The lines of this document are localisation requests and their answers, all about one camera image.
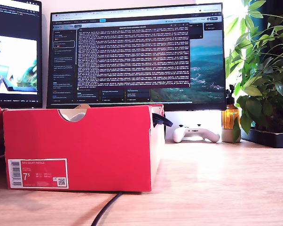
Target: potted plant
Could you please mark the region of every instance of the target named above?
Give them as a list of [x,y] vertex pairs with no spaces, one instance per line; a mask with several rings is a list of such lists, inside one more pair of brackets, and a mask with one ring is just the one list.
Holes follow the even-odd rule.
[[[241,30],[245,32],[226,58],[226,74],[228,77],[240,68],[240,82],[235,85],[235,94],[240,90],[246,93],[236,104],[242,109],[242,138],[283,147],[283,16],[260,13],[258,8],[265,2],[259,0],[249,5],[248,15],[241,20]],[[268,16],[267,27],[258,31],[259,27],[254,26],[250,16]],[[240,132],[236,120],[233,136],[238,137]]]

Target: amber glass bottle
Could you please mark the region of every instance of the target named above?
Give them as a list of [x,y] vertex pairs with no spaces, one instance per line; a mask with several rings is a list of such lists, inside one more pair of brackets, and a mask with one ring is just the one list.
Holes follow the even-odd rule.
[[222,111],[222,129],[233,129],[236,117],[240,124],[239,109],[234,106],[235,99],[233,97],[226,98],[227,108]]

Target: wooden desk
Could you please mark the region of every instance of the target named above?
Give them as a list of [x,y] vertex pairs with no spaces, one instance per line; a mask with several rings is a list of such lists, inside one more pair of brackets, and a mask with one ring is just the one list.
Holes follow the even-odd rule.
[[[2,166],[0,226],[89,226],[114,195],[10,191]],[[283,149],[169,142],[153,192],[121,196],[98,225],[283,226]]]

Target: computer monitor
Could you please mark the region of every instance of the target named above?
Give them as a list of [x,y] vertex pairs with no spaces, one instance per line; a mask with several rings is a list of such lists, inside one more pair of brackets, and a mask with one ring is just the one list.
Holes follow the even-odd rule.
[[41,2],[0,0],[0,107],[42,107]]
[[225,109],[222,3],[52,13],[48,108]]

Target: black planter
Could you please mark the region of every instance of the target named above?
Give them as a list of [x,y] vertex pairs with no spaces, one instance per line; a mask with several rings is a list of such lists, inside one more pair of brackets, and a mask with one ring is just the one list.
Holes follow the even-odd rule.
[[260,145],[283,148],[283,133],[270,133],[250,129],[249,134],[247,134],[243,129],[241,129],[241,138]]

